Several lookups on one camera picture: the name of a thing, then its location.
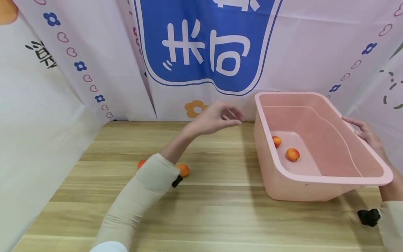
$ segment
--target table surface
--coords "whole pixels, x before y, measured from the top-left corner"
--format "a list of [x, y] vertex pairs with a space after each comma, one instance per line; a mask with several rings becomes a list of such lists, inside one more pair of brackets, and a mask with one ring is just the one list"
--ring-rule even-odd
[[[137, 163], [181, 122], [105, 125], [13, 252], [88, 252]], [[146, 213], [131, 251], [385, 251], [356, 211], [379, 207], [376, 187], [329, 202], [275, 201], [264, 191], [253, 123], [201, 136], [179, 163], [191, 173]]]

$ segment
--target blue banner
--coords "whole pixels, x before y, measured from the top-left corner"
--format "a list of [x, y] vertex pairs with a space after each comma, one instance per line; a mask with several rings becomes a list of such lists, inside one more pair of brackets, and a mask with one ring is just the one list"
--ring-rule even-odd
[[148, 74], [162, 85], [249, 93], [262, 75], [282, 2], [134, 0]]

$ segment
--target person's left hand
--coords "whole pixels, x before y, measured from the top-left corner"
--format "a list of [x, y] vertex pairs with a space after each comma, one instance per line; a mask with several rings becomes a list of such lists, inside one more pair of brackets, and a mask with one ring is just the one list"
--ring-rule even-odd
[[209, 135], [220, 129], [241, 125], [244, 116], [232, 103], [215, 102], [189, 123], [186, 130], [194, 135]]

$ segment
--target white backdrop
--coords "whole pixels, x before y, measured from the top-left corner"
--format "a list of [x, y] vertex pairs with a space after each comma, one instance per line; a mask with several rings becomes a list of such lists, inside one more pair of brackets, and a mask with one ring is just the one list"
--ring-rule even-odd
[[362, 95], [347, 114], [370, 124], [403, 174], [403, 54], [398, 53], [379, 71], [357, 90], [355, 95]]
[[253, 120], [260, 90], [319, 92], [344, 112], [403, 40], [401, 0], [134, 3], [159, 120], [189, 120], [197, 113], [186, 108], [199, 112], [218, 99], [238, 103]]
[[14, 2], [100, 122], [156, 120], [115, 1]]
[[2, 14], [0, 252], [8, 252], [102, 125], [81, 103], [24, 17], [5, 23]]

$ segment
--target forearm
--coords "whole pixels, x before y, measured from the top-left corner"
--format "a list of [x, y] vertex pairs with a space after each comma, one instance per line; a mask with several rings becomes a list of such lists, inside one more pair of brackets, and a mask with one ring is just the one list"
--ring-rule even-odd
[[382, 201], [403, 201], [403, 177], [387, 157], [384, 158], [384, 161], [393, 172], [393, 180], [389, 184], [379, 187]]
[[179, 170], [161, 155], [151, 156], [112, 204], [93, 246], [115, 241], [130, 251], [143, 214], [169, 190], [178, 174]]
[[160, 154], [169, 162], [176, 164], [185, 152], [186, 148], [198, 135], [192, 129], [192, 123], [186, 125], [172, 141], [170, 141]]

